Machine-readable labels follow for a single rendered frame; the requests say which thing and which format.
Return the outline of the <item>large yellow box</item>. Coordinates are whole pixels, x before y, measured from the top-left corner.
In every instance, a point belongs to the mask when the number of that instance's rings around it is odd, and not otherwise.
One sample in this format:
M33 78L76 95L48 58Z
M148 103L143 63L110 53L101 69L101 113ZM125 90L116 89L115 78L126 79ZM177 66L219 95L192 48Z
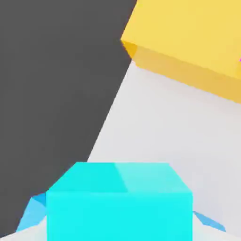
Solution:
M241 103L241 0L137 0L121 42L138 67Z

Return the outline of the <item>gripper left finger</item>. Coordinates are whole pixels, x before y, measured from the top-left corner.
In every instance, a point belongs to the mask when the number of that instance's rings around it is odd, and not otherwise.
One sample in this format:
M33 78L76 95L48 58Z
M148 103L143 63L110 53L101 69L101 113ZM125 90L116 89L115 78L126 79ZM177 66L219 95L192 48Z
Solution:
M46 194L30 198L16 232L0 241L47 241Z

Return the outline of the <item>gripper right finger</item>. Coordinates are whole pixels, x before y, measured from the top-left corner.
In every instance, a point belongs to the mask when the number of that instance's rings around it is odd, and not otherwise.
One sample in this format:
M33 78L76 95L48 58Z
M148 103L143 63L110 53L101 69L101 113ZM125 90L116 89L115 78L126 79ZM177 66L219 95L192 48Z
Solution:
M194 212L193 241L241 241L241 238L235 237L214 227L204 225L196 215L196 212Z

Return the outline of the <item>small cyan cube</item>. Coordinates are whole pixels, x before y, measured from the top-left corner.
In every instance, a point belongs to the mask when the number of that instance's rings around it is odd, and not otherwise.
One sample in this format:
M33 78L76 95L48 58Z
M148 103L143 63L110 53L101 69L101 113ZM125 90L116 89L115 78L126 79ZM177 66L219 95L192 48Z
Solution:
M160 162L77 162L46 192L47 241L193 241L193 194Z

